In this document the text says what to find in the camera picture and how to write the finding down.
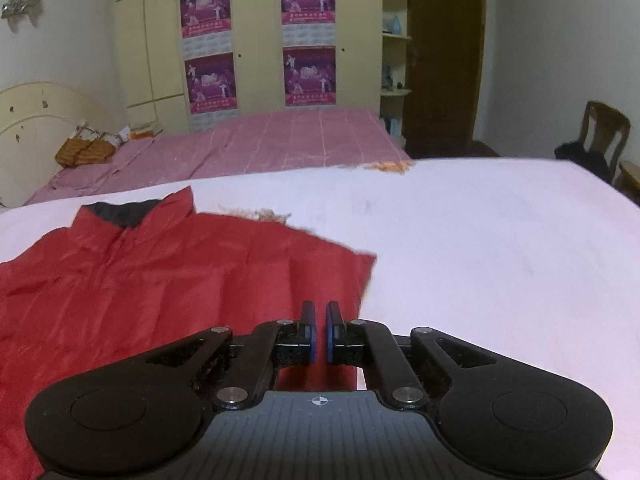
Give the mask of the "white floral bed sheet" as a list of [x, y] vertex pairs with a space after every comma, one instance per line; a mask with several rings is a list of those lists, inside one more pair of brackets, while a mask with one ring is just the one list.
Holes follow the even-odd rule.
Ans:
[[251, 408], [214, 403], [239, 334], [212, 326], [54, 382], [29, 402], [31, 479], [634, 479], [639, 211], [568, 162], [434, 159], [404, 174], [301, 169], [51, 200], [1, 218], [1, 266], [83, 206], [126, 226], [190, 188], [195, 209], [374, 255], [361, 318], [427, 393], [388, 408], [362, 370], [282, 368]]

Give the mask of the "cream bed headboard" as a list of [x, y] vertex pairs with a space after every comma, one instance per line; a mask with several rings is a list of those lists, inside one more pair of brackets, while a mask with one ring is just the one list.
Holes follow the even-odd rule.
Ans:
[[0, 93], [0, 197], [21, 207], [61, 170], [54, 155], [81, 122], [114, 133], [114, 116], [99, 103], [54, 82], [28, 82]]

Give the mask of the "lower right purple poster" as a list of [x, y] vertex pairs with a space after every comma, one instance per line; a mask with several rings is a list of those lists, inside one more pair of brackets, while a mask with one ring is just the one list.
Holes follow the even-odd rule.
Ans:
[[284, 48], [283, 80], [286, 107], [334, 106], [335, 48]]

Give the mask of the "wooden chair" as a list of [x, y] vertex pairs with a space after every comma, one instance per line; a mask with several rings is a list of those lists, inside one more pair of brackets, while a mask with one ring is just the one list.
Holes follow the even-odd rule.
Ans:
[[625, 114], [608, 104], [588, 101], [582, 116], [579, 135], [579, 142], [582, 145], [586, 145], [590, 125], [594, 127], [593, 139], [587, 152], [597, 153], [603, 157], [606, 166], [603, 179], [612, 183], [620, 155], [626, 148], [631, 132], [631, 121]]

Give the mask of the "corner open shelf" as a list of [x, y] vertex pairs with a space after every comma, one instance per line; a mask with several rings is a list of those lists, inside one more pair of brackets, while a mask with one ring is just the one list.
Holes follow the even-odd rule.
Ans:
[[409, 0], [382, 0], [382, 68], [380, 115], [388, 134], [399, 145], [407, 84], [407, 52], [411, 36], [408, 25]]

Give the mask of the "red down jacket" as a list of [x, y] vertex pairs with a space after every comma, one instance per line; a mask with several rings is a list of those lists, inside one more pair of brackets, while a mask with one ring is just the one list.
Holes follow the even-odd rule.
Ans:
[[305, 301], [359, 313], [374, 255], [292, 229], [199, 212], [190, 188], [126, 226], [79, 208], [1, 267], [1, 474], [39, 472], [24, 430], [32, 398], [60, 379], [212, 326], [239, 334], [296, 318]]

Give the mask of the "brown wooden door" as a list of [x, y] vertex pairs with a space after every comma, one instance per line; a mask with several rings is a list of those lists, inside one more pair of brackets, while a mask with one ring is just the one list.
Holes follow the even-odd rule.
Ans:
[[404, 136], [413, 158], [463, 156], [480, 97], [485, 0], [408, 0]]

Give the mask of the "dark clothes on chair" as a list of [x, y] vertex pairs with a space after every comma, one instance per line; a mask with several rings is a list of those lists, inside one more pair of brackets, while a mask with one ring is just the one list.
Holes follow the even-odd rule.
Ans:
[[599, 152], [587, 151], [580, 142], [561, 144], [554, 150], [554, 156], [557, 160], [568, 160], [581, 166], [605, 182], [611, 181], [605, 157]]

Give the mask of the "lower left purple poster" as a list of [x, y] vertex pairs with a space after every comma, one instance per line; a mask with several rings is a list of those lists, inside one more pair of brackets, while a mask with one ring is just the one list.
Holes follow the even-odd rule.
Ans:
[[184, 68], [192, 115], [238, 108], [231, 52], [192, 58]]

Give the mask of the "pink checked bed cover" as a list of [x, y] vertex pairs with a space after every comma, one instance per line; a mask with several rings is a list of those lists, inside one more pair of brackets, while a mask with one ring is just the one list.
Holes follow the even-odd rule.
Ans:
[[128, 141], [109, 162], [61, 170], [27, 203], [193, 179], [408, 159], [368, 110], [280, 110], [231, 118], [207, 132]]

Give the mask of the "cream yellow wardrobe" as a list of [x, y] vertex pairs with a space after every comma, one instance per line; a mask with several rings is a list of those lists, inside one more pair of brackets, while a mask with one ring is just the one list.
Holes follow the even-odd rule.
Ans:
[[[335, 22], [283, 25], [281, 0], [231, 0], [228, 32], [183, 39], [180, 0], [114, 0], [120, 84], [130, 122], [159, 122], [168, 133], [204, 131], [223, 120], [318, 107], [378, 110], [382, 0], [335, 0]], [[336, 104], [286, 107], [283, 49], [335, 48]], [[233, 54], [238, 108], [192, 115], [184, 62]]]

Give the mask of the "upper left purple poster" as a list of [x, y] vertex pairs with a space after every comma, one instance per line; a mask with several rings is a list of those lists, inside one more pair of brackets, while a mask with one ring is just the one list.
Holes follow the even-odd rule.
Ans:
[[180, 0], [183, 39], [231, 29], [231, 0]]

